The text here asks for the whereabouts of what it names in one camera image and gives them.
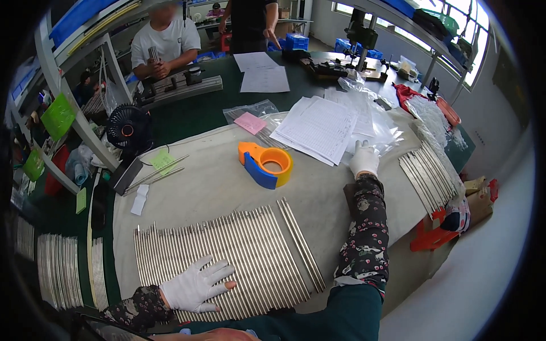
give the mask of black fan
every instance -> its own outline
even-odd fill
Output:
[[[120,105],[108,118],[106,135],[111,144],[128,153],[144,153],[153,147],[150,113],[136,105]]]

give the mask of orange tape dispenser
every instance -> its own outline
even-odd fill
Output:
[[[275,189],[290,180],[294,162],[285,150],[280,148],[263,148],[254,142],[239,142],[239,161],[254,181],[262,187]],[[281,171],[272,172],[264,164],[273,162],[281,167]]]

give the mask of gloved hand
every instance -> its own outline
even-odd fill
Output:
[[[369,172],[377,176],[377,167],[379,167],[379,157],[375,154],[373,147],[368,146],[368,141],[357,141],[354,147],[354,156],[349,161],[349,168],[354,174],[356,180],[359,173]]]
[[[235,282],[214,285],[233,274],[235,267],[228,265],[228,261],[223,259],[201,270],[211,260],[211,255],[204,256],[191,264],[186,271],[159,286],[171,309],[193,313],[220,311],[215,304],[204,302],[235,286]]]

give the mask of person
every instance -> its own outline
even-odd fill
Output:
[[[86,105],[97,92],[99,92],[99,84],[91,85],[91,73],[86,70],[81,73],[80,82],[72,90],[72,95],[74,95],[77,104],[82,107]]]
[[[324,310],[311,314],[295,312],[254,316],[240,321],[190,322],[181,326],[187,334],[152,336],[155,340],[377,340],[385,285],[389,279],[387,244],[389,232],[383,184],[377,179],[379,158],[373,148],[356,142],[349,167],[354,174],[356,192],[353,202],[357,214],[349,235],[337,256],[335,286],[330,290]],[[234,282],[212,286],[220,274],[232,273],[227,262],[198,268],[211,260],[201,259],[162,286],[140,287],[133,297],[108,307],[104,319],[142,332],[156,321],[173,318],[171,309],[191,312],[218,310],[207,297],[225,292]]]
[[[229,0],[218,27],[224,33],[227,19],[232,18],[232,54],[268,50],[267,39],[280,50],[275,37],[278,20],[278,0]]]
[[[150,22],[135,35],[131,44],[133,72],[139,80],[149,76],[167,77],[171,70],[190,64],[197,58],[201,40],[190,18],[176,16],[176,4],[158,5],[150,11]],[[151,58],[148,49],[157,48],[158,61]]]
[[[212,5],[212,10],[210,10],[206,17],[210,18],[220,18],[224,16],[225,10],[220,8],[220,4],[215,2],[214,5]],[[218,27],[208,27],[205,29],[207,37],[209,37],[209,40],[214,40],[214,33],[219,32]]]

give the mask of window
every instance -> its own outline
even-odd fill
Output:
[[[441,0],[417,0],[417,2],[423,9],[443,13],[457,22],[457,25],[459,25],[457,35],[460,35],[461,37],[455,37],[452,40],[453,42],[456,43],[458,39],[465,39],[467,42],[473,45],[477,41],[478,51],[476,52],[476,57],[474,58],[474,62],[472,64],[473,67],[465,77],[465,85],[471,87],[476,79],[476,76],[479,74],[483,57],[485,55],[485,49],[487,48],[489,35],[489,18],[487,13],[476,0],[446,0],[444,5],[442,5]],[[347,15],[353,14],[353,8],[351,6],[340,3],[334,3],[333,10]],[[366,14],[364,17],[366,20],[371,20],[371,18],[371,14]],[[377,19],[377,24],[383,27],[392,25],[383,19]],[[431,47],[429,45],[425,44],[413,34],[404,31],[400,27],[395,27],[394,32],[396,32],[397,35],[411,41],[414,45],[421,47],[423,50],[431,51]],[[453,66],[449,60],[442,57],[440,58],[440,61],[444,63],[444,66],[446,66],[449,71],[459,74],[458,71],[456,71],[455,66]]]

